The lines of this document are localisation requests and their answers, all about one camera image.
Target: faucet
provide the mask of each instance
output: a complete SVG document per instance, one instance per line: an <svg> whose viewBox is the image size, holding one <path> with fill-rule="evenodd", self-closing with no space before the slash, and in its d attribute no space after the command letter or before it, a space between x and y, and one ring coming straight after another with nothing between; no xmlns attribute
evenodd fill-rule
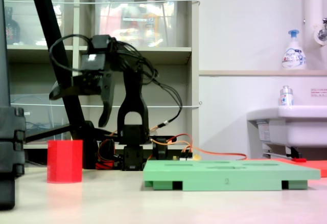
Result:
<svg viewBox="0 0 327 224"><path fill-rule="evenodd" d="M321 41L326 41L327 40L327 18L323 18L322 23L324 25L324 29L322 29L318 32L318 38Z"/></svg>

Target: table surface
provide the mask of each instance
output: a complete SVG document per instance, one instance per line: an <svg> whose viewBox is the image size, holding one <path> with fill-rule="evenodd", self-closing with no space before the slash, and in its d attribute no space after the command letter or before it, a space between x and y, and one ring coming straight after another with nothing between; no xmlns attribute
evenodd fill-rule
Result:
<svg viewBox="0 0 327 224"><path fill-rule="evenodd" d="M182 192L145 189L142 176L85 170L82 183L48 184L46 168L26 168L0 223L327 223L327 178L308 190Z"/></svg>

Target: red cylinder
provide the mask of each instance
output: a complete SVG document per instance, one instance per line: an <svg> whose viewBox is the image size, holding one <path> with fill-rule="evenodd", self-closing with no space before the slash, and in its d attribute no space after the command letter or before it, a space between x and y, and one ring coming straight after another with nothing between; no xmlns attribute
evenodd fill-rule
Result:
<svg viewBox="0 0 327 224"><path fill-rule="evenodd" d="M82 181L83 141L49 141L48 183Z"/></svg>

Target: clear plastic container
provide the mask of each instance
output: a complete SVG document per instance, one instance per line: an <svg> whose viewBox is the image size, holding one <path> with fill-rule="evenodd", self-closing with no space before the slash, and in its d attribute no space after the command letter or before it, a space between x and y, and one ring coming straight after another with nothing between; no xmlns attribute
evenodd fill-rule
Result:
<svg viewBox="0 0 327 224"><path fill-rule="evenodd" d="M73 33L73 5L62 4L63 2L71 2L72 0L53 0L53 6L57 17L57 22L61 35L69 35ZM12 8L12 20L18 25L19 37L14 41L8 41L8 44L24 44L46 46L43 30L34 3L15 3L5 2L5 7ZM72 40L64 41L66 45L72 45Z"/></svg>
<svg viewBox="0 0 327 224"><path fill-rule="evenodd" d="M68 123L62 99L49 100L49 94L11 95L10 101L11 106L24 109L27 136ZM69 133L63 133L40 141L67 140L70 138Z"/></svg>
<svg viewBox="0 0 327 224"><path fill-rule="evenodd" d="M136 48L177 46L177 2L109 4L109 0L95 1L108 2L96 4L96 35L109 34Z"/></svg>

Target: green plastic board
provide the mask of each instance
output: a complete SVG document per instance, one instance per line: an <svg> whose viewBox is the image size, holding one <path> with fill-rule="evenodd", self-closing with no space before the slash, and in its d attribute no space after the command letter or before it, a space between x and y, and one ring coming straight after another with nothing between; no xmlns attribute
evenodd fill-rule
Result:
<svg viewBox="0 0 327 224"><path fill-rule="evenodd" d="M278 161L157 161L143 170L153 190L258 191L307 189L320 170Z"/></svg>

